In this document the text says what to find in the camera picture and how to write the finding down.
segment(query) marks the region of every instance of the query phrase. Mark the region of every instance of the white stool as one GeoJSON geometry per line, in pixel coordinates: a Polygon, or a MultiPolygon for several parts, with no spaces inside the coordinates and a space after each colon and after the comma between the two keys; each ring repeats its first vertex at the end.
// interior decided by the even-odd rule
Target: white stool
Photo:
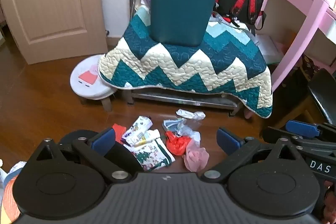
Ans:
{"type": "Polygon", "coordinates": [[[74,93],[81,98],[100,100],[107,112],[112,111],[109,96],[117,91],[116,88],[105,85],[98,75],[98,61],[102,54],[93,55],[80,62],[70,75],[70,86],[74,93]]]}

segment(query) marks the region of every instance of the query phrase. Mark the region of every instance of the teal and white blanket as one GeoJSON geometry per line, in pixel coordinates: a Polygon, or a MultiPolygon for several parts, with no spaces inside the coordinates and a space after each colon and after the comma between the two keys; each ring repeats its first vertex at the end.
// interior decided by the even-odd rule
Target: teal and white blanket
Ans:
{"type": "Polygon", "coordinates": [[[209,22],[197,47],[157,43],[141,6],[118,45],[101,57],[100,77],[122,90],[149,87],[199,94],[231,94],[257,115],[272,112],[271,77],[253,41],[239,29],[209,22]]]}

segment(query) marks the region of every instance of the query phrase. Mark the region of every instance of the door panel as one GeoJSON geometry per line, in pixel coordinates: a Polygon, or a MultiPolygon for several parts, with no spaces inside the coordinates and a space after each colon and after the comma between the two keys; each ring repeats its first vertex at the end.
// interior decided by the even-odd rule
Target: door panel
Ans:
{"type": "Polygon", "coordinates": [[[29,64],[107,51],[101,0],[1,0],[29,64]]]}

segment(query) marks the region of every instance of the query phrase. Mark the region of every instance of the desk leg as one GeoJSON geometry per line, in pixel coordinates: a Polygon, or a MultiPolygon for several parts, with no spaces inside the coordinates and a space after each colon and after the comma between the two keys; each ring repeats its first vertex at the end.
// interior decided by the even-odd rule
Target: desk leg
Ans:
{"type": "Polygon", "coordinates": [[[330,73],[334,74],[334,72],[336,71],[336,58],[334,60],[334,62],[332,63],[332,65],[330,66],[330,73]]]}
{"type": "Polygon", "coordinates": [[[244,117],[245,119],[250,119],[253,115],[253,112],[251,110],[249,110],[248,108],[244,109],[244,117]]]}
{"type": "Polygon", "coordinates": [[[287,74],[299,60],[304,50],[307,48],[316,30],[318,29],[322,18],[324,17],[329,4],[323,0],[314,0],[307,17],[289,47],[285,56],[271,75],[273,92],[281,84],[287,74]]]}

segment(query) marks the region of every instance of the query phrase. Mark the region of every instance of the metal screw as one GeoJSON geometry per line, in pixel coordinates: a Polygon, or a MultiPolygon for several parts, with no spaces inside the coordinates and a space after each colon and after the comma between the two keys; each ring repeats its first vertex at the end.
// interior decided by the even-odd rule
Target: metal screw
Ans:
{"type": "Polygon", "coordinates": [[[216,170],[208,170],[204,173],[204,176],[208,179],[218,179],[221,176],[221,173],[216,170]]]}
{"type": "Polygon", "coordinates": [[[126,171],[120,170],[120,171],[114,171],[112,173],[112,177],[114,179],[125,179],[128,177],[128,173],[126,171]]]}

